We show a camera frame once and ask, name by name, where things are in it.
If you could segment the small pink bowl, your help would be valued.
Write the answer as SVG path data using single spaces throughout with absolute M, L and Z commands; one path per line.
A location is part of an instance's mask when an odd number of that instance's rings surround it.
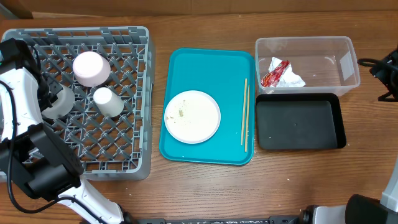
M 101 85 L 111 73 L 109 62 L 92 51 L 79 54 L 73 61 L 72 69 L 78 83 L 87 87 Z

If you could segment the red snack wrapper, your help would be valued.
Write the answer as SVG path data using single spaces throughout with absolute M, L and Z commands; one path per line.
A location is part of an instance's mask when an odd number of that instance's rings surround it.
M 281 63 L 279 63 L 275 69 L 273 69 L 271 72 L 269 72 L 267 75 L 265 75 L 261 79 L 261 85 L 264 88 L 276 87 L 280 81 L 281 76 L 288 69 L 289 65 L 290 65 L 290 62 L 288 60 L 281 61 Z

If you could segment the white paper cup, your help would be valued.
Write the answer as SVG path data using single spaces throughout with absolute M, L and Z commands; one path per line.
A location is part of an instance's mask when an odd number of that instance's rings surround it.
M 115 117 L 123 111 L 123 100 L 109 88 L 101 87 L 97 89 L 94 92 L 93 99 L 104 116 Z

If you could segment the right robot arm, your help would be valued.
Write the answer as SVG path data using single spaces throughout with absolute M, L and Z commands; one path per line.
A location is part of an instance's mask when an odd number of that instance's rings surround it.
M 397 50 L 381 60 L 361 58 L 359 65 L 369 67 L 369 72 L 386 88 L 387 93 L 378 97 L 378 101 L 397 101 Z M 397 224 L 397 167 L 380 200 L 352 195 L 346 205 L 335 207 L 308 206 L 291 223 L 299 224 Z

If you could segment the grey metal saucer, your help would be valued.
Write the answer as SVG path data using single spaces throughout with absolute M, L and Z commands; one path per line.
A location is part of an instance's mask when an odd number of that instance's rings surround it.
M 66 116 L 73 108 L 75 95 L 72 89 L 61 85 L 62 90 L 57 93 L 57 100 L 49 107 L 43 110 L 42 115 L 46 118 L 57 119 Z

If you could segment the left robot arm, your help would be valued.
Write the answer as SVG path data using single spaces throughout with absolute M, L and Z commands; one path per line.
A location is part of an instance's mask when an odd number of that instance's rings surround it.
M 10 201 L 19 211 L 31 212 L 17 202 L 12 190 L 17 185 L 28 197 L 48 202 L 34 213 L 60 203 L 88 223 L 135 223 L 88 182 L 78 156 L 44 124 L 43 110 L 63 98 L 75 101 L 70 88 L 41 72 L 33 46 L 14 38 L 1 42 L 1 170 Z

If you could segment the white tissue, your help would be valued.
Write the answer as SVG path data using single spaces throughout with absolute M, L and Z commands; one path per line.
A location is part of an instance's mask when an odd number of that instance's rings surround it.
M 276 57 L 272 57 L 269 65 L 269 71 L 272 72 L 282 60 Z M 287 66 L 283 74 L 281 75 L 277 84 L 272 84 L 271 87 L 286 88 L 286 87 L 304 87 L 306 83 L 302 80 L 299 75 L 293 72 L 291 63 Z

